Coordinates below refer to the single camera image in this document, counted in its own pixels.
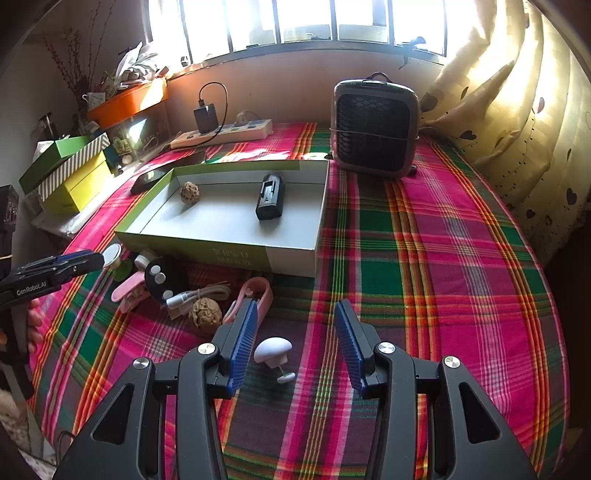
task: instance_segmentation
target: bed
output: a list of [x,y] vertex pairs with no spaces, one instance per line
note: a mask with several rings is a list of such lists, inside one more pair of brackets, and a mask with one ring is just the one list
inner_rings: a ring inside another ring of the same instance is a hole
[[[265,140],[216,145],[208,162],[296,158],[329,152],[315,124],[278,124]],[[165,164],[192,151],[173,151]],[[352,390],[332,326],[346,297],[383,340],[413,356],[459,357],[491,396],[544,476],[559,462],[569,413],[566,351],[544,274],[511,215],[452,145],[422,137],[418,174],[389,181],[332,164],[316,278],[265,274],[275,300],[258,340],[284,336],[297,380],[277,385],[251,362],[238,395],[216,404],[230,478],[362,478],[376,403]],[[68,247],[103,250],[139,200],[117,190]],[[237,294],[250,271],[187,266],[195,287],[228,281]],[[47,439],[76,434],[123,370],[139,356],[178,358],[200,343],[186,320],[152,300],[130,314],[111,302],[116,284],[86,275],[43,299],[44,343],[31,358],[31,407]],[[424,399],[419,401],[417,478],[426,469]],[[174,472],[174,404],[166,457]]]

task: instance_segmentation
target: green box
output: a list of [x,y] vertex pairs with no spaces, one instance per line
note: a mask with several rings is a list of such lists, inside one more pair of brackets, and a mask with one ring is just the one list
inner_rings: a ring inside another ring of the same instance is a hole
[[25,195],[36,189],[53,170],[88,142],[90,137],[70,137],[53,142],[20,178],[19,182]]
[[[115,228],[130,250],[150,249],[196,262],[314,277],[327,160],[256,160],[174,168]],[[259,221],[262,179],[285,183],[283,215]],[[199,201],[185,205],[181,186],[198,185]]]

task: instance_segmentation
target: blue gripper pad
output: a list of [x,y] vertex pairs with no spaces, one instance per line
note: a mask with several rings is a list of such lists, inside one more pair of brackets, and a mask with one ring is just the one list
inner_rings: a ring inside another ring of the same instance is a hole
[[351,322],[359,324],[359,320],[354,314],[349,301],[338,301],[335,305],[335,329],[339,338],[339,346],[345,358],[351,386],[359,392],[361,397],[364,397],[367,382],[365,381],[363,354]]
[[[240,312],[236,316],[234,323],[241,321],[239,316]],[[255,343],[257,324],[258,311],[256,302],[252,301],[244,315],[238,337],[234,344],[234,349],[230,355],[229,378],[228,385],[226,386],[230,397],[234,396],[236,390],[242,386],[242,382],[244,381],[248,359],[251,356],[252,347]]]

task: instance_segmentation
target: power strip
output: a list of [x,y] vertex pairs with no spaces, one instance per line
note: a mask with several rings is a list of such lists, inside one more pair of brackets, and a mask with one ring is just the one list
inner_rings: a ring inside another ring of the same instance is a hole
[[[190,148],[197,144],[211,139],[217,129],[213,132],[200,134],[199,130],[187,132],[179,135],[172,142],[170,148]],[[237,127],[235,124],[226,124],[220,133],[206,145],[218,145],[220,143],[248,142],[250,140],[262,140],[273,133],[273,123],[271,120],[253,120],[247,124]]]

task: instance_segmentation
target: white wall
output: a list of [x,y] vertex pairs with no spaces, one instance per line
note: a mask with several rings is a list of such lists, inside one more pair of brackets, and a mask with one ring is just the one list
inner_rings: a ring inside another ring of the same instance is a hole
[[[79,29],[83,71],[87,69],[90,11],[98,0],[63,0],[34,28],[36,43],[25,43],[14,51],[10,63],[0,77],[0,185],[12,184],[22,197],[18,179],[30,166],[37,139],[31,133],[38,119],[51,111],[59,132],[72,127],[76,101],[61,78],[50,53],[39,41],[39,34],[63,32],[66,27]],[[103,30],[111,0],[103,0],[93,32],[93,51]],[[117,0],[106,27],[100,55],[96,63],[95,81],[105,69],[117,67],[117,53],[143,40],[140,1]],[[58,52],[65,51],[65,42],[54,39]],[[14,265],[36,260],[54,253],[54,247],[43,231],[30,225],[26,209],[21,205],[17,231],[13,237]]]
[[[43,23],[54,22],[52,28],[59,24],[59,12],[57,7]],[[0,77],[0,106],[0,185],[12,184],[22,198],[18,179],[31,164],[37,144],[31,134],[39,118],[51,111],[57,129],[64,132],[76,111],[74,96],[42,44],[23,44],[14,51]],[[14,265],[54,252],[45,233],[30,225],[22,204],[12,252]]]
[[[412,88],[419,99],[435,79],[441,65],[384,53],[351,50],[306,50],[234,60],[188,73],[169,81],[166,101],[173,132],[196,128],[193,110],[199,89],[207,82],[222,82],[228,89],[228,121],[241,110],[252,110],[275,122],[330,122],[335,85],[345,79],[384,72],[395,83]],[[216,85],[203,91],[222,121],[225,96]]]

